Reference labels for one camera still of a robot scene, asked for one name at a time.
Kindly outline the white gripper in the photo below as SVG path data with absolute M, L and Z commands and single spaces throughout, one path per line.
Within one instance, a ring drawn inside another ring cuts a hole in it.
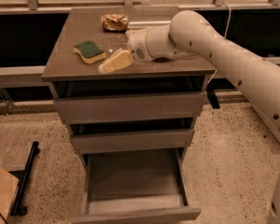
M 128 42 L 127 49 L 118 49 L 107 60 L 98 66 L 101 74 L 110 74 L 133 63 L 133 59 L 138 62 L 151 62 L 154 58 L 150 55 L 147 47 L 147 35 L 150 28 L 141 30 L 128 30 L 125 32 Z

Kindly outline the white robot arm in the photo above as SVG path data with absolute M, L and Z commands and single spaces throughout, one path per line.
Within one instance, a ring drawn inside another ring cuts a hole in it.
M 140 21 L 134 32 L 124 14 L 106 14 L 101 23 L 106 30 L 127 33 L 125 52 L 132 61 L 205 58 L 252 104 L 280 143 L 280 66 L 231 42 L 192 10 L 166 23 Z

